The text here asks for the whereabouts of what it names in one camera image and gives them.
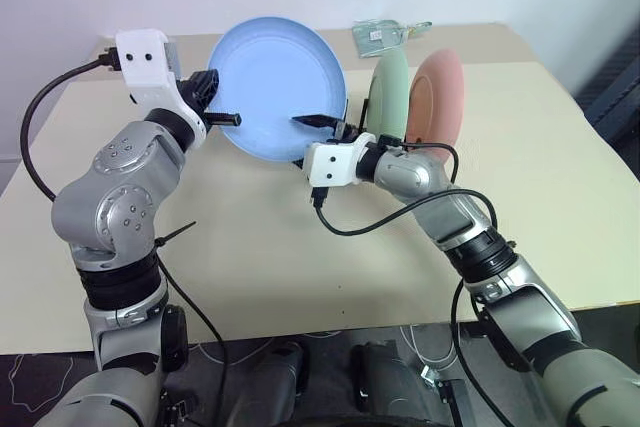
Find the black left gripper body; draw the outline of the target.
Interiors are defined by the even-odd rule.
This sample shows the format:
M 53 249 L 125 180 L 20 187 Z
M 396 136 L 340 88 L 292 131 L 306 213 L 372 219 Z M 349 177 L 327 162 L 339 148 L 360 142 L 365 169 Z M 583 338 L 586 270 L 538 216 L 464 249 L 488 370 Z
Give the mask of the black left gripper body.
M 213 101 L 219 86 L 217 69 L 196 71 L 188 79 L 176 81 L 183 101 L 202 116 Z

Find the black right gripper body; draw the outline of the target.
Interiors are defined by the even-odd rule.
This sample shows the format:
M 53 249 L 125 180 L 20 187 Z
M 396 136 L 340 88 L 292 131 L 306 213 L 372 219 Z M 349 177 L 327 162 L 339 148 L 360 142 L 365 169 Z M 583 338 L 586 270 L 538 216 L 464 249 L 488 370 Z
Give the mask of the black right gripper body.
M 354 142 L 361 134 L 360 129 L 344 120 L 332 119 L 329 126 L 333 129 L 330 142 Z

